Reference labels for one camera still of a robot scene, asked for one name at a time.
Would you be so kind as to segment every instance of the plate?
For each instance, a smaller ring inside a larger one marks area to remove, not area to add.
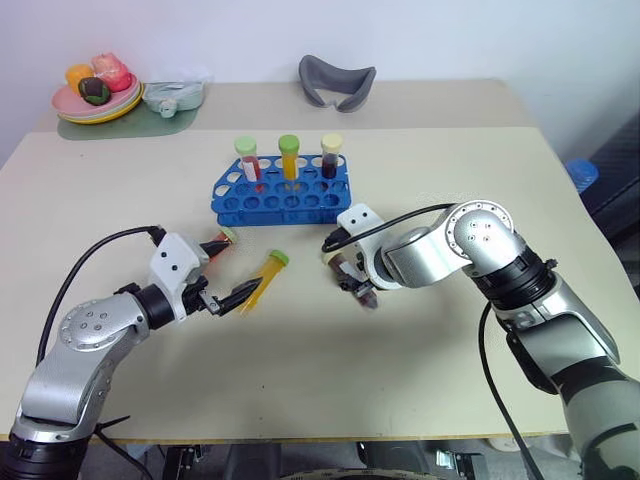
[[[142,83],[138,83],[138,90],[136,92],[134,92],[134,95],[129,98],[126,102],[117,105],[103,113],[98,113],[96,115],[65,115],[63,113],[58,113],[58,116],[63,116],[65,119],[69,120],[99,120],[101,118],[104,117],[108,117],[110,115],[113,115],[114,113],[118,113],[120,110],[128,107],[131,102],[135,101],[135,99],[140,95],[140,92],[142,91]]]
[[[140,93],[138,93],[138,96],[135,97],[133,99],[133,101],[127,105],[126,107],[122,108],[121,110],[118,110],[117,112],[114,112],[110,115],[106,115],[100,118],[95,118],[95,119],[79,119],[79,118],[73,118],[73,117],[66,117],[62,114],[58,114],[58,116],[64,120],[67,120],[68,122],[71,123],[78,123],[80,125],[95,125],[97,123],[104,123],[104,122],[108,122],[110,120],[115,120],[116,118],[119,118],[121,116],[123,116],[125,113],[129,112],[130,110],[133,109],[133,107],[135,107],[136,105],[138,105],[138,103],[140,103],[140,100],[142,100],[142,94],[144,93],[144,86],[140,89]]]
[[[55,108],[58,113],[71,117],[104,114],[126,103],[127,100],[130,100],[132,97],[135,97],[139,89],[139,83],[136,76],[132,74],[131,86],[121,92],[112,93],[111,99],[104,105],[91,105],[85,102],[80,95],[76,95],[73,90],[71,90],[69,85],[65,85],[55,93],[51,99],[51,105],[53,105],[53,108]]]

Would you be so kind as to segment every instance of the floor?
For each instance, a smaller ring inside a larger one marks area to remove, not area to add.
[[[483,440],[453,440],[421,442],[431,466],[431,473],[443,479],[459,478],[452,471],[435,466],[435,450],[440,448],[454,452],[481,453],[487,461],[491,480],[527,480],[519,453],[502,453],[488,446]],[[228,445],[205,448],[205,456],[192,469],[191,480],[222,479]],[[567,458],[560,458],[533,446],[532,455],[542,473],[549,480],[579,479],[580,465]],[[163,459],[157,447],[146,453],[146,462],[155,479],[162,478]],[[356,444],[318,443],[285,444],[282,448],[282,474],[320,468],[364,468]],[[82,468],[84,479],[90,480],[138,480],[139,473],[103,445],[92,445]]]

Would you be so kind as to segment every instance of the blue test tube rack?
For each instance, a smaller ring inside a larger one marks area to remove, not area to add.
[[[340,155],[335,178],[323,178],[319,155],[298,156],[298,179],[284,178],[282,157],[258,156],[262,178],[248,182],[241,160],[213,186],[211,209],[228,227],[336,223],[351,205],[347,160]]]

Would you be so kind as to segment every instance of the table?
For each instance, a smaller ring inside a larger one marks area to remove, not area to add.
[[[217,232],[211,187],[235,158],[234,137],[254,135],[270,154],[279,135],[295,133],[301,152],[313,153],[331,130],[345,138],[354,203],[385,218],[444,201],[502,203],[605,322],[625,372],[640,376],[640,304],[562,164],[501,82],[381,82],[347,115],[309,106],[293,84],[214,85],[191,128],[173,136],[66,141],[49,113],[0,171],[3,438],[50,303],[90,244],[154,223],[207,240]],[[396,231],[433,218],[414,220]],[[484,299],[473,283],[457,272],[430,288],[383,292],[380,308],[364,311],[321,262],[332,229],[239,229],[240,243],[209,270],[213,291],[249,278],[272,248],[289,255],[289,266],[251,315],[199,313],[137,347],[118,368],[102,416],[132,418],[111,435],[205,443],[506,434],[478,357]],[[144,284],[152,252],[143,237],[101,250],[61,311]],[[565,431],[560,400],[529,385],[493,321],[487,336],[496,383],[521,431]]]

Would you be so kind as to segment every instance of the white wall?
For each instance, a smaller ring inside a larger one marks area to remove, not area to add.
[[[499,77],[561,157],[640,103],[638,0],[5,0],[0,15],[0,164],[66,67],[103,51],[143,80],[293,80],[306,53],[380,80]]]

